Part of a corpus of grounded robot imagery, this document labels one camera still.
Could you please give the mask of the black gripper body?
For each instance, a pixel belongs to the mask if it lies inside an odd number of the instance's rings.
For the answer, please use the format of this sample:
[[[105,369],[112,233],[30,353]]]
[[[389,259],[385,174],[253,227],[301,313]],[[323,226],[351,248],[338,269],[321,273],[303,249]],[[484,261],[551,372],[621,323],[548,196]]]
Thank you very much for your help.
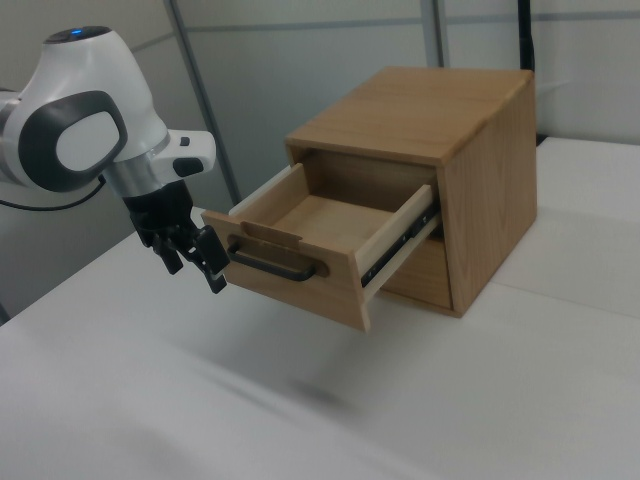
[[[144,246],[155,237],[186,245],[198,228],[191,220],[192,197],[185,182],[173,182],[141,196],[124,197],[131,221]]]

